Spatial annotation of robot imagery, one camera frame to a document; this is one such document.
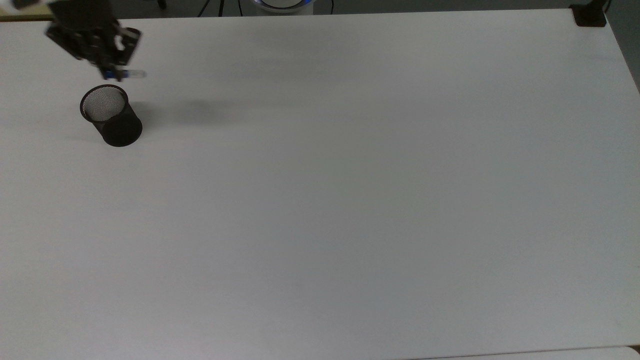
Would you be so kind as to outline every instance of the black mesh pen holder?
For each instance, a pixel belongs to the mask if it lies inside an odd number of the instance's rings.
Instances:
[[[127,93],[118,86],[101,85],[89,90],[80,102],[80,113],[111,146],[130,145],[142,134],[142,122],[129,105]]]

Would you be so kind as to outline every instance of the table surface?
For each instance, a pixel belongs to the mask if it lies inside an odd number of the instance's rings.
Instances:
[[[0,355],[640,343],[640,96],[569,10],[127,20],[141,138],[0,24]]]
[[[628,347],[592,348],[582,350],[527,352],[473,357],[448,357],[448,360],[640,360],[640,355]]]

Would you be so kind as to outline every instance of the small blue object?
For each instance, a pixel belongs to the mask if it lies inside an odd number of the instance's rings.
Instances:
[[[115,79],[113,71],[105,71],[104,76],[108,79]],[[123,79],[141,79],[147,76],[144,70],[124,70]]]

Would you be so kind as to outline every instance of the floor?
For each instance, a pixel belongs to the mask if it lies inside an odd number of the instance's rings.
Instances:
[[[216,17],[221,0],[166,0],[167,9],[161,10],[156,0],[111,0],[119,19],[156,17]],[[573,3],[588,0],[334,0],[334,14],[439,12],[459,10],[507,10],[567,8]],[[255,15],[250,0],[226,0],[223,16]],[[316,14],[329,14],[331,0],[317,0]],[[607,13],[620,49],[625,56],[636,86],[640,90],[640,1],[612,0]]]

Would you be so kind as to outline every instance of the robotic arm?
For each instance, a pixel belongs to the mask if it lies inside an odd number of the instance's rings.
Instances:
[[[45,32],[71,56],[87,59],[107,80],[122,81],[141,33],[123,28],[111,12],[109,0],[0,0],[7,10],[47,3],[54,20]]]

